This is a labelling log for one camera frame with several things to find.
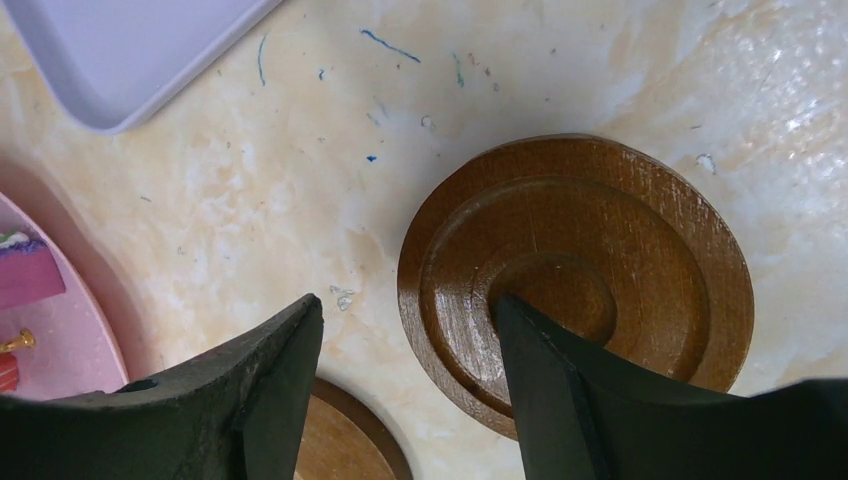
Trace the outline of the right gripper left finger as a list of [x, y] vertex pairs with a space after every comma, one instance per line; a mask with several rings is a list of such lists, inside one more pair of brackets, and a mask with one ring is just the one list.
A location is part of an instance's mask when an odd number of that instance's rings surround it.
[[113, 393], [1, 400], [5, 479], [290, 479], [322, 344], [308, 294]]

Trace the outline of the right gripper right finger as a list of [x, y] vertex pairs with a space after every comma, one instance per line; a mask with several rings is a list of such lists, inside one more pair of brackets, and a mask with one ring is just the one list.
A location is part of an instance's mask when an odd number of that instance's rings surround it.
[[514, 423], [530, 479], [843, 479], [847, 382], [752, 397], [637, 366], [501, 297]]

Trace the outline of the brown saucer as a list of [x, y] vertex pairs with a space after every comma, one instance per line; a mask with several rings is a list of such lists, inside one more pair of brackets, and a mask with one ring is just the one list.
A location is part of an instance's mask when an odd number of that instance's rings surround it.
[[643, 368], [713, 391], [754, 329], [748, 266], [727, 223], [673, 169], [563, 134], [469, 160], [423, 201], [397, 269], [400, 319], [439, 390], [514, 438], [494, 319], [513, 294]]
[[327, 380], [311, 392], [296, 479], [411, 479], [402, 447], [365, 404]]

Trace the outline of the pink three-tier cake stand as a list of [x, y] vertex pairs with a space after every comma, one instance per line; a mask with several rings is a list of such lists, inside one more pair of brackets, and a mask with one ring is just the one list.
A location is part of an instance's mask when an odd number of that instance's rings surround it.
[[18, 360], [16, 391], [28, 400], [52, 400], [92, 391], [114, 392], [128, 382], [112, 330], [94, 296], [64, 252], [9, 198], [1, 199], [1, 234], [44, 240], [66, 291], [21, 307], [1, 309], [1, 353]]

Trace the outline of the red striped cake slice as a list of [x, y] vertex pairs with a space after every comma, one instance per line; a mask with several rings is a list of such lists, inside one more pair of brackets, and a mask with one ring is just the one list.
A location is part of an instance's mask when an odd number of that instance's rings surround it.
[[18, 360], [12, 353], [0, 354], [0, 392], [17, 390], [20, 381]]

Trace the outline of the pink cake slice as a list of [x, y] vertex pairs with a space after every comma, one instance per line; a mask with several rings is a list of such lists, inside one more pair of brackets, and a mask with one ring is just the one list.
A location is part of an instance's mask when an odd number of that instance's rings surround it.
[[1, 309], [21, 307], [66, 291], [47, 243], [23, 231], [1, 234]]

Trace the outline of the lavender serving tray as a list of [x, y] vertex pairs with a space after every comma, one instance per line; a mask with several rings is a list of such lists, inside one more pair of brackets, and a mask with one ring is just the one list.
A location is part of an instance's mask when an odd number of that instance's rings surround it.
[[262, 1], [5, 1], [47, 88], [92, 132], [144, 123], [277, 7]]

